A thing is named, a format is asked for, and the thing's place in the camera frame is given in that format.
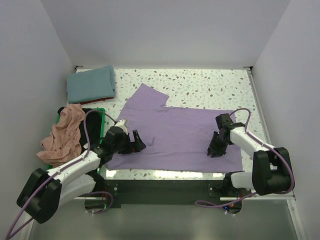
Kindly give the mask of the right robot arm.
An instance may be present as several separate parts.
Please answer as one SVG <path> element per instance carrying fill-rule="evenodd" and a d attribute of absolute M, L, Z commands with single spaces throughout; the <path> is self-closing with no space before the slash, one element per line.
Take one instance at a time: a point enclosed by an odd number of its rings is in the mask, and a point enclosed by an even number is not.
<path fill-rule="evenodd" d="M 258 195 L 287 194 L 295 187 L 290 154 L 284 147 L 267 144 L 247 129 L 247 123 L 233 122 L 228 113 L 216 118 L 218 131 L 213 133 L 207 149 L 211 158 L 226 155 L 228 146 L 236 145 L 252 158 L 250 172 L 225 174 L 221 188 L 230 197 L 241 189 L 254 190 Z"/>

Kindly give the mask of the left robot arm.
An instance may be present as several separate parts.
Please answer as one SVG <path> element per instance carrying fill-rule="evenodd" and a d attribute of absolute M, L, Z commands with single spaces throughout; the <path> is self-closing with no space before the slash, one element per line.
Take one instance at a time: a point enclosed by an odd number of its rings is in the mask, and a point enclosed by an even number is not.
<path fill-rule="evenodd" d="M 17 198 L 17 205 L 42 224 L 59 207 L 78 196 L 89 193 L 99 196 L 104 190 L 104 179 L 97 169 L 108 163 L 114 154 L 138 153 L 146 148 L 138 131 L 132 133 L 133 141 L 125 127 L 112 126 L 100 143 L 75 159 L 49 170 L 36 169 Z"/>

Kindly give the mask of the purple t-shirt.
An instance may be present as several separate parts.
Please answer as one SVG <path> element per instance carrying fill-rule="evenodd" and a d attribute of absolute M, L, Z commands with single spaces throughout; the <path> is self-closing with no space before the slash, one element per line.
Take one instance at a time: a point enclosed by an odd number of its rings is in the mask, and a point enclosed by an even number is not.
<path fill-rule="evenodd" d="M 169 96 L 141 84 L 126 101 L 119 119 L 128 131 L 137 130 L 146 148 L 138 153 L 114 154 L 110 170 L 165 170 L 201 173 L 242 171 L 241 149 L 227 147 L 226 154 L 210 157 L 207 150 L 218 130 L 216 117 L 223 110 L 168 107 Z"/>

